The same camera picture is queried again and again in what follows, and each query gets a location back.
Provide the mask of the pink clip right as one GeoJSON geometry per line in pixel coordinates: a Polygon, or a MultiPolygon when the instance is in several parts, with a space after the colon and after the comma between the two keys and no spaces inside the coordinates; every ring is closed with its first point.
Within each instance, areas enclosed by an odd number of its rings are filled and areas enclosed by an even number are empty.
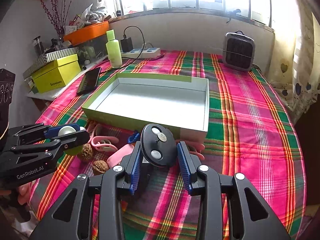
{"type": "Polygon", "coordinates": [[[190,154],[196,155],[200,161],[204,161],[205,157],[202,151],[205,149],[204,144],[199,142],[187,141],[182,139],[175,140],[176,144],[179,145],[182,142],[182,146],[178,146],[177,158],[179,162],[183,161],[183,153],[189,152],[190,154]]]}

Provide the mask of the pink flat case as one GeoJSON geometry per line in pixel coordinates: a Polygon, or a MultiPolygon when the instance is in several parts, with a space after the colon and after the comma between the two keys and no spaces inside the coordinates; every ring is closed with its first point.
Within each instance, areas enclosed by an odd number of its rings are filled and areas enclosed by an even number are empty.
{"type": "Polygon", "coordinates": [[[126,144],[107,159],[109,168],[113,168],[121,163],[124,156],[133,152],[134,146],[132,144],[126,144]]]}

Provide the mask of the shallow green white box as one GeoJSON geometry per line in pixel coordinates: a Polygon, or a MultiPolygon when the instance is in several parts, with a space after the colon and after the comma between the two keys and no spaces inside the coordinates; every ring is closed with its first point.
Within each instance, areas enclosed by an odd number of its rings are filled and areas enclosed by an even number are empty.
{"type": "Polygon", "coordinates": [[[209,81],[183,75],[116,73],[83,104],[90,120],[141,131],[168,128],[175,139],[203,143],[209,124],[209,81]]]}

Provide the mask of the white power strip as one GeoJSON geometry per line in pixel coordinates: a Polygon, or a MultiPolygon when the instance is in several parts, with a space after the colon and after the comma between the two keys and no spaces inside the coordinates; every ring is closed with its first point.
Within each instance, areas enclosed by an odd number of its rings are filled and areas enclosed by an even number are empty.
{"type": "Polygon", "coordinates": [[[161,49],[160,48],[144,48],[133,49],[128,52],[121,52],[121,57],[127,59],[155,59],[160,57],[161,49]]]}

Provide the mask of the black smartphone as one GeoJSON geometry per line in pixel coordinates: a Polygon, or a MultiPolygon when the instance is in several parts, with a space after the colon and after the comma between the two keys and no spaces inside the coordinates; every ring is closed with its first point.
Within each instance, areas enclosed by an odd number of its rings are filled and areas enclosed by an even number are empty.
{"type": "Polygon", "coordinates": [[[100,75],[101,68],[97,67],[92,70],[87,71],[78,87],[76,94],[78,96],[87,94],[93,90],[95,90],[98,86],[99,75],[100,75]]]}

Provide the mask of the green lotion bottle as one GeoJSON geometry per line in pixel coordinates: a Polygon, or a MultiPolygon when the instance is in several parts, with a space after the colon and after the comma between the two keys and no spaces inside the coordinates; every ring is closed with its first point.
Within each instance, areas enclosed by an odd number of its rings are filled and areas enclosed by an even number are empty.
{"type": "Polygon", "coordinates": [[[111,66],[112,68],[120,68],[123,63],[121,58],[119,41],[115,37],[114,30],[111,29],[107,31],[106,36],[107,36],[106,49],[107,49],[107,55],[111,63],[111,66]]]}

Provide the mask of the orange plastic tray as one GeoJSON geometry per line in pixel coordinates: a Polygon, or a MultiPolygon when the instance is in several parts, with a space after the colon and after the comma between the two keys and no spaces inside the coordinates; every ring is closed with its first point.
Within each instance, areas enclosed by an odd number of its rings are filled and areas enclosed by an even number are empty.
{"type": "Polygon", "coordinates": [[[71,34],[65,35],[63,40],[71,42],[73,46],[77,46],[101,35],[105,35],[108,30],[109,23],[107,21],[95,23],[74,31],[71,34]]]}

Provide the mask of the red twig branches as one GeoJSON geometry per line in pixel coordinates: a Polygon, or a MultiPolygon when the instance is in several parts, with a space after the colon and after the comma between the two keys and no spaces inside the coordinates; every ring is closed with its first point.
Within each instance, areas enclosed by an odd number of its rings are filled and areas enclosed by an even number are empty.
{"type": "Polygon", "coordinates": [[[51,25],[53,25],[58,38],[63,38],[65,35],[67,17],[73,0],[49,0],[51,5],[50,9],[44,0],[39,1],[48,20],[51,25]]]}

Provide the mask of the pink clip left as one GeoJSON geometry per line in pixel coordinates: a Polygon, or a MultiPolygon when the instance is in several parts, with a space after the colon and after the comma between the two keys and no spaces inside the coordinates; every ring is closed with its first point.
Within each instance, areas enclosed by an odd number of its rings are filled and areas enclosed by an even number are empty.
{"type": "Polygon", "coordinates": [[[103,127],[101,124],[96,124],[95,126],[90,125],[88,127],[87,131],[91,133],[88,143],[91,146],[95,146],[95,145],[103,143],[105,141],[105,137],[100,135],[102,128],[103,127]]]}

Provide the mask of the blue knitted ornament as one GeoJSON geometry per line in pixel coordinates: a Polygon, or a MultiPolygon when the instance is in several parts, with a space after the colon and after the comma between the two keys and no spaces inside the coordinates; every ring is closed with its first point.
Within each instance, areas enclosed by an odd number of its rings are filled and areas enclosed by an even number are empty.
{"type": "Polygon", "coordinates": [[[140,132],[135,130],[131,136],[128,137],[128,144],[135,144],[137,141],[140,141],[140,132]]]}

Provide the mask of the yellow cardboard box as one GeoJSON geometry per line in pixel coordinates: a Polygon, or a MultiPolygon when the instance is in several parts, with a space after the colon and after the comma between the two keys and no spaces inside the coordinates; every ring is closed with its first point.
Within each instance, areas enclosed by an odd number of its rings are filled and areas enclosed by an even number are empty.
{"type": "Polygon", "coordinates": [[[78,55],[63,57],[48,63],[31,75],[39,93],[65,87],[81,72],[78,55]]]}

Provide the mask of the pink clip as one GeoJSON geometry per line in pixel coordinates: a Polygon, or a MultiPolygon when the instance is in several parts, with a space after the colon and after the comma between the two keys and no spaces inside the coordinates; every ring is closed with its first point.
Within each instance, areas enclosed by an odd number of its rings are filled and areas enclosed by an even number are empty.
{"type": "Polygon", "coordinates": [[[95,126],[90,125],[88,127],[87,131],[91,133],[88,143],[91,146],[95,146],[95,145],[103,143],[105,141],[105,137],[100,135],[102,128],[103,127],[101,124],[96,124],[95,126]]]}
{"type": "Polygon", "coordinates": [[[98,152],[111,152],[114,153],[118,150],[116,144],[119,139],[109,136],[94,136],[90,140],[91,146],[98,152]]]}
{"type": "Polygon", "coordinates": [[[187,141],[182,139],[175,140],[176,144],[179,145],[182,142],[182,146],[178,146],[177,158],[179,162],[183,161],[183,153],[189,152],[190,154],[196,155],[200,161],[204,161],[205,157],[202,151],[205,149],[204,144],[199,142],[187,141]]]}

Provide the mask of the small brown walnut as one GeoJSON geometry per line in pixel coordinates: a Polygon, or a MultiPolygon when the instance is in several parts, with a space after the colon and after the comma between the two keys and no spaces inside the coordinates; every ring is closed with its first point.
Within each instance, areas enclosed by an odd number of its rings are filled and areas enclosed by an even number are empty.
{"type": "Polygon", "coordinates": [[[92,166],[92,171],[95,176],[104,174],[108,169],[109,166],[104,160],[97,160],[92,166]]]}

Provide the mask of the white and green spool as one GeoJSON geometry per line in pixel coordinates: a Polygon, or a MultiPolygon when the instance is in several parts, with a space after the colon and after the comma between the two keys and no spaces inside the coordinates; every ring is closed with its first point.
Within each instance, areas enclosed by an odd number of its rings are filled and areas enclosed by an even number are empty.
{"type": "Polygon", "coordinates": [[[80,127],[80,131],[59,136],[59,139],[65,154],[75,156],[81,152],[82,146],[88,141],[88,133],[80,127]]]}

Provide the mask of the striped gift box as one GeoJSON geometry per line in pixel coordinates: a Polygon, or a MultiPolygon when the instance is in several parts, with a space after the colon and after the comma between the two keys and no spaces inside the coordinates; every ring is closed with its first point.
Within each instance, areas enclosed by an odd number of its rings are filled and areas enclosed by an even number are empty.
{"type": "Polygon", "coordinates": [[[54,51],[48,54],[41,55],[24,73],[23,78],[27,79],[30,77],[34,72],[42,68],[43,66],[47,65],[54,60],[71,56],[77,54],[79,51],[78,47],[62,49],[58,51],[54,51]]]}

